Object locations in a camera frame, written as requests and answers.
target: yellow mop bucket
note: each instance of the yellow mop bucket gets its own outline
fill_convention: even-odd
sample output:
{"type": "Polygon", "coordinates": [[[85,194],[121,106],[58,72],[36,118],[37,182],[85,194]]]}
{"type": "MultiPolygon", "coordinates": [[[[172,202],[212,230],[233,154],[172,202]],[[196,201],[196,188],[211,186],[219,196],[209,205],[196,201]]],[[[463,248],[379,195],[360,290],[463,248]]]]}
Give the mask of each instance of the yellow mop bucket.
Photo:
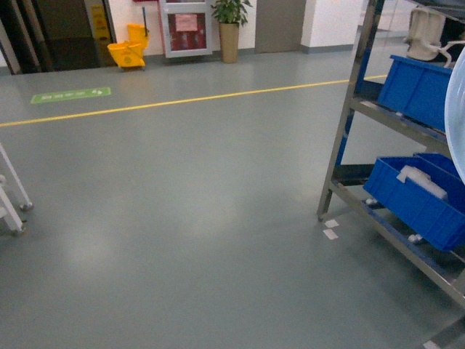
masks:
{"type": "MultiPolygon", "coordinates": [[[[142,8],[145,23],[145,8],[142,8]]],[[[109,44],[108,51],[119,68],[145,67],[143,51],[148,46],[148,30],[146,25],[127,25],[129,41],[120,44],[109,44]]]]}
{"type": "Polygon", "coordinates": [[[143,48],[138,42],[109,44],[108,50],[119,68],[145,67],[143,48]]]}
{"type": "Polygon", "coordinates": [[[148,46],[148,30],[142,24],[128,24],[128,35],[130,42],[141,44],[142,49],[148,46]]]}

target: doorway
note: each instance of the doorway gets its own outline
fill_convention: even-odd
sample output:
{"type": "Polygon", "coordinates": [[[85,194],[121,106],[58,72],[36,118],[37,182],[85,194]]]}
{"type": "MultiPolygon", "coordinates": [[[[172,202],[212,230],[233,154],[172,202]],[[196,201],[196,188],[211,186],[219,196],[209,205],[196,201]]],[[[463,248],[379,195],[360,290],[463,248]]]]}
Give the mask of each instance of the doorway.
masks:
{"type": "Polygon", "coordinates": [[[0,20],[20,72],[69,71],[114,65],[107,0],[2,0],[0,20]]]}
{"type": "Polygon", "coordinates": [[[299,51],[306,2],[257,0],[255,52],[299,51]]]}

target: stainless steel shelf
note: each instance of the stainless steel shelf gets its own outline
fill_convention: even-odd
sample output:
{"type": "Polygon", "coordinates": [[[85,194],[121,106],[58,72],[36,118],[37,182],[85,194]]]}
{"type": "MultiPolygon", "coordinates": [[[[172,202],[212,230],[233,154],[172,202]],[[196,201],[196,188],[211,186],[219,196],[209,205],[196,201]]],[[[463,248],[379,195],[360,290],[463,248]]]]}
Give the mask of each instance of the stainless steel shelf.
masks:
{"type": "MultiPolygon", "coordinates": [[[[437,11],[465,22],[465,3],[462,0],[420,0],[417,4],[434,7],[437,11]]],[[[459,305],[465,308],[465,263],[464,259],[454,252],[439,253],[428,246],[434,253],[420,248],[408,241],[398,230],[393,228],[379,213],[377,208],[369,207],[361,201],[349,187],[362,185],[369,177],[372,164],[342,164],[345,146],[352,127],[355,112],[383,124],[418,143],[425,145],[428,151],[437,151],[450,157],[447,140],[442,132],[430,129],[411,119],[376,104],[380,84],[365,81],[365,71],[370,58],[384,0],[369,0],[363,22],[362,33],[358,43],[355,61],[347,88],[346,98],[342,106],[328,171],[318,206],[318,219],[323,220],[328,212],[332,194],[335,193],[347,205],[358,212],[386,239],[392,246],[406,256],[418,269],[427,275],[441,289],[449,294],[459,305]],[[458,262],[458,270],[444,268],[440,264],[438,254],[453,257],[458,262]]]]}
{"type": "Polygon", "coordinates": [[[458,304],[465,308],[465,296],[463,288],[457,280],[452,277],[436,261],[412,244],[399,231],[394,229],[375,209],[362,202],[356,195],[337,180],[331,181],[330,189],[344,202],[359,213],[366,220],[373,223],[374,228],[394,246],[399,252],[406,256],[418,269],[426,274],[436,285],[451,296],[458,304]]]}
{"type": "Polygon", "coordinates": [[[422,145],[425,145],[431,151],[437,151],[438,153],[450,158],[449,147],[444,133],[420,125],[415,121],[411,121],[404,116],[397,115],[396,113],[363,98],[352,98],[350,108],[422,145]]]}

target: yellow floor line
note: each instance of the yellow floor line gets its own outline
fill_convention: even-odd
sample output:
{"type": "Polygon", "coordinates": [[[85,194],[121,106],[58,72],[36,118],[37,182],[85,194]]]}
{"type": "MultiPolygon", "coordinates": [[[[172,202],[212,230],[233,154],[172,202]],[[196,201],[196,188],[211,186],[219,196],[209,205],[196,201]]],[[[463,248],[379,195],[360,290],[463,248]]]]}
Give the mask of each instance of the yellow floor line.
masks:
{"type": "MultiPolygon", "coordinates": [[[[374,79],[382,79],[385,78],[386,75],[378,75],[378,76],[367,76],[367,80],[374,80],[374,79]]],[[[175,105],[175,104],[183,104],[183,103],[192,103],[192,102],[201,102],[204,100],[218,100],[220,98],[229,98],[229,97],[240,97],[246,95],[256,95],[259,93],[268,93],[268,92],[278,92],[278,91],[286,91],[290,89],[304,89],[308,87],[319,87],[325,85],[334,85],[334,84],[346,84],[349,80],[334,80],[334,81],[324,81],[324,82],[316,82],[314,84],[303,84],[303,85],[293,85],[293,86],[285,86],[285,87],[275,87],[272,89],[254,89],[251,91],[243,91],[243,92],[235,92],[235,93],[227,93],[225,95],[214,95],[214,96],[206,96],[206,97],[199,97],[199,98],[189,98],[186,100],[172,100],[168,102],[159,102],[159,103],[151,103],[151,104],[144,104],[144,105],[134,105],[132,107],[123,107],[123,108],[115,108],[115,109],[105,109],[102,111],[90,111],[86,113],[77,113],[77,114],[69,114],[63,116],[51,116],[49,118],[40,118],[34,120],[22,120],[22,121],[11,121],[11,122],[4,122],[0,124],[0,127],[11,127],[11,126],[20,126],[20,125],[27,125],[27,124],[38,124],[41,122],[49,122],[49,121],[59,121],[59,120],[67,120],[67,119],[76,119],[82,118],[85,116],[95,116],[95,115],[102,115],[102,114],[109,114],[109,113],[118,113],[121,111],[136,111],[139,109],[146,109],[146,108],[155,108],[155,107],[163,107],[165,105],[175,105]]]]}

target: yellow warning sign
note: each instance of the yellow warning sign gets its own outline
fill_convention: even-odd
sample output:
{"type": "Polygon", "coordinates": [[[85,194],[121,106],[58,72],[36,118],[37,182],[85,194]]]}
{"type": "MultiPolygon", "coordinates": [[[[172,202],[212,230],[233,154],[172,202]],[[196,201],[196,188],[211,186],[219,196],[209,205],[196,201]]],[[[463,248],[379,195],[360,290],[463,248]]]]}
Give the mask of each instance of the yellow warning sign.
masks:
{"type": "Polygon", "coordinates": [[[110,40],[110,30],[105,16],[105,9],[102,5],[91,7],[92,20],[94,21],[94,37],[101,41],[110,40]]]}

